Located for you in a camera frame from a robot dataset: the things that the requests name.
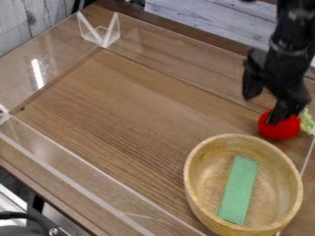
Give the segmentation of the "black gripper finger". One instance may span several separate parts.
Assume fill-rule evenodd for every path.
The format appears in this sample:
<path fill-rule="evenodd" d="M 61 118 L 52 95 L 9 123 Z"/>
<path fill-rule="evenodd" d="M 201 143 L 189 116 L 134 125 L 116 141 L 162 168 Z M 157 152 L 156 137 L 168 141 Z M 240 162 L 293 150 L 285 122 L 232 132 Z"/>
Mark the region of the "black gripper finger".
<path fill-rule="evenodd" d="M 242 97 L 245 100 L 250 100 L 257 97 L 264 87 L 262 73 L 260 68 L 250 64 L 244 64 L 242 73 Z"/>
<path fill-rule="evenodd" d="M 280 121 L 290 118 L 293 115 L 297 116 L 304 109 L 305 104 L 282 98 L 276 101 L 274 107 L 266 116 L 266 124 L 276 125 Z"/>

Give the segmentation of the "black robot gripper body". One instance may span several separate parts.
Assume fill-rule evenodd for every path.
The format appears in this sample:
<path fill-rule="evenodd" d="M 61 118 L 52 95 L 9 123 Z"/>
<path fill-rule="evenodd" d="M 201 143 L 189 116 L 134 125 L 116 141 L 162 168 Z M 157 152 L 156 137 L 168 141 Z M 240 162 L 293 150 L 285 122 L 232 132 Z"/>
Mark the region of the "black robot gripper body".
<path fill-rule="evenodd" d="M 313 44 L 300 48 L 278 48 L 273 44 L 262 51 L 252 48 L 244 64 L 260 68 L 264 89 L 268 89 L 276 100 L 289 98 L 300 103 L 309 103 L 304 75 L 313 57 Z"/>

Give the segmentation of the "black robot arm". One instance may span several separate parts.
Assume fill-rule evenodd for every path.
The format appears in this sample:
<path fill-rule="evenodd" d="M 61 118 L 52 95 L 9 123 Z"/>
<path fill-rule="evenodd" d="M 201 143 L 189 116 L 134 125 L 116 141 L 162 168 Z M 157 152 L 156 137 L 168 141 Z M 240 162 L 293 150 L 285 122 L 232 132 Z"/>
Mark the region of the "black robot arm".
<path fill-rule="evenodd" d="M 315 0 L 276 0 L 268 51 L 250 49 L 244 60 L 242 97 L 262 89 L 276 98 L 266 124 L 297 116 L 310 102 L 304 75 L 315 57 Z"/>

